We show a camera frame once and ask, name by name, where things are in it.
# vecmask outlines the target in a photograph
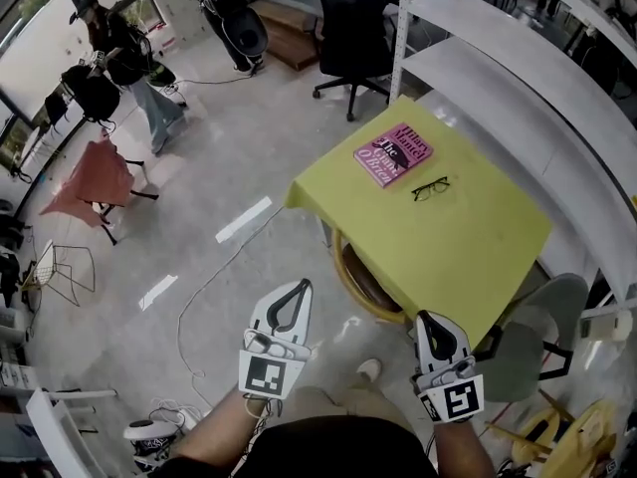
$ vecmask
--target black shirt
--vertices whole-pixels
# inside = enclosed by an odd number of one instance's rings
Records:
[[[221,478],[216,469],[183,457],[166,462],[153,478]],[[438,476],[418,438],[378,418],[325,416],[264,430],[236,478]]]
[[[112,81],[118,85],[131,85],[141,79],[149,66],[141,54],[139,44],[133,39],[133,31],[126,21],[116,13],[106,15],[106,29],[99,29],[93,40],[93,49],[103,51],[105,55],[115,48],[123,48],[106,68]]]

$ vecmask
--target wooden step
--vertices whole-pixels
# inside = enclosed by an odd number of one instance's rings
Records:
[[[297,32],[304,32],[308,13],[268,0],[257,0],[251,6],[264,19],[278,23]]]
[[[304,32],[308,24],[314,23],[314,16],[267,0],[257,0],[252,8],[268,30],[270,55],[296,71],[319,59],[312,36]]]
[[[270,20],[264,20],[268,29],[268,53],[287,64],[295,71],[301,71],[314,64],[319,57],[312,38],[292,32],[289,28]]]

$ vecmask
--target white tape on floor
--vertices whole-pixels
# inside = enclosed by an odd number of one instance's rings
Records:
[[[265,211],[268,207],[272,205],[272,200],[269,196],[261,199],[255,205],[250,207],[246,212],[244,212],[241,216],[239,216],[236,220],[234,220],[229,225],[222,228],[215,238],[217,242],[222,243],[228,239],[230,239],[241,227],[250,223],[253,219],[255,219],[259,214]]]
[[[170,287],[176,280],[179,278],[178,276],[170,276],[167,275],[163,280],[161,280],[157,285],[155,285],[152,289],[150,289],[146,295],[139,300],[139,307],[142,311],[152,305],[152,302],[155,300],[159,294],[165,291],[168,287]]]

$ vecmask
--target green chair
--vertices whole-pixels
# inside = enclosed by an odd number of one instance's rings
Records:
[[[484,376],[485,399],[524,400],[537,391],[539,381],[567,375],[587,298],[586,282],[577,275],[563,274],[517,301],[513,313],[531,307],[548,313],[557,325],[558,341],[544,342],[534,329],[517,322],[507,323],[493,357],[477,363],[478,373]],[[542,372],[544,351],[564,358],[562,367]]]

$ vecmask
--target white curved shelf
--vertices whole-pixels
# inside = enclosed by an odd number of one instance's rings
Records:
[[[409,12],[463,39],[524,81],[577,129],[627,197],[637,194],[635,128],[553,44],[482,0],[413,0]],[[584,147],[575,137],[576,146]],[[591,164],[596,161],[590,152],[587,159]]]
[[[438,91],[430,91],[417,103],[449,127],[457,129],[485,157],[530,196],[550,218],[552,227],[537,257],[551,277],[562,273],[581,276],[590,288],[597,276],[597,264],[577,232],[540,184],[481,125]]]
[[[458,38],[404,59],[402,67],[457,105],[532,175],[570,221],[615,296],[625,299],[637,275],[637,226],[563,119],[500,64]]]
[[[637,68],[637,46],[635,41],[613,23],[608,15],[590,0],[561,0],[573,11],[578,19],[585,19],[608,38],[628,61]]]

